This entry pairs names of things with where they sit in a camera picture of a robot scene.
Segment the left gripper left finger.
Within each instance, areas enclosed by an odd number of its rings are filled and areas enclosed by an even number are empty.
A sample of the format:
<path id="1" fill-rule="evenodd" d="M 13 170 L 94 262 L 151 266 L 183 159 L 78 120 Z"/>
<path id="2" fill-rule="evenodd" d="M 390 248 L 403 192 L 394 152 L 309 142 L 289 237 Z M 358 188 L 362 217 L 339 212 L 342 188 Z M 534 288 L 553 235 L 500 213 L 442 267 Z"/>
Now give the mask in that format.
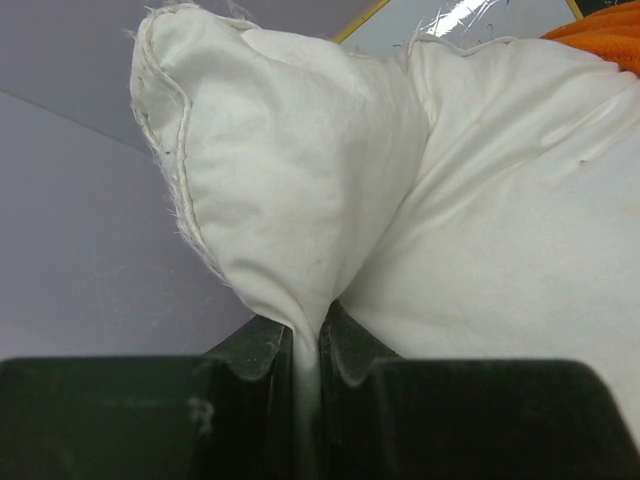
<path id="1" fill-rule="evenodd" d="M 255 317 L 196 356 L 1 365 L 5 479 L 287 479 L 292 333 Z"/>

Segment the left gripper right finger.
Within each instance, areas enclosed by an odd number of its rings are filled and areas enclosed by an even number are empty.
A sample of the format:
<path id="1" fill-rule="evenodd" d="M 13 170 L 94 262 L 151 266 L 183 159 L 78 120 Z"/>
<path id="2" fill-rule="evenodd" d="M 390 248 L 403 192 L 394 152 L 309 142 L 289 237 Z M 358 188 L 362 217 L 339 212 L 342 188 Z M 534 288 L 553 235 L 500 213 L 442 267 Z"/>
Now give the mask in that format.
<path id="1" fill-rule="evenodd" d="M 321 328 L 330 479 L 635 479 L 608 388 L 566 360 L 408 360 L 333 304 Z"/>

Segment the white pillow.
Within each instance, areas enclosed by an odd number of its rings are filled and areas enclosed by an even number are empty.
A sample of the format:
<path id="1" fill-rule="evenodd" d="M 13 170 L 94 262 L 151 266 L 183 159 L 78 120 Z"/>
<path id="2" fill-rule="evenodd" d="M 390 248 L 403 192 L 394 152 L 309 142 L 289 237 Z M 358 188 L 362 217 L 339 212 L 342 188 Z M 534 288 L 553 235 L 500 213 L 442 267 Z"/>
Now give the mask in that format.
<path id="1" fill-rule="evenodd" d="M 380 59 L 192 3 L 141 22 L 134 117 L 177 223 L 294 334 L 298 472 L 316 478 L 318 338 L 334 301 L 409 358 L 580 360 L 639 429 L 639 65 L 541 39 Z"/>

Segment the orange patterned pillowcase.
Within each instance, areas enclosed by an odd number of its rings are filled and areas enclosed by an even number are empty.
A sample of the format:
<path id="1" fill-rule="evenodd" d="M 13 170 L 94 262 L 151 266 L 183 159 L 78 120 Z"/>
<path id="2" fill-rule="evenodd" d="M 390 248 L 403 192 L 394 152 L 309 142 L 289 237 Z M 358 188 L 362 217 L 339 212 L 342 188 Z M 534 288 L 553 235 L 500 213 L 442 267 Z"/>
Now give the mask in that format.
<path id="1" fill-rule="evenodd" d="M 619 4 L 592 13 L 542 36 L 616 63 L 639 75 L 639 2 Z"/>

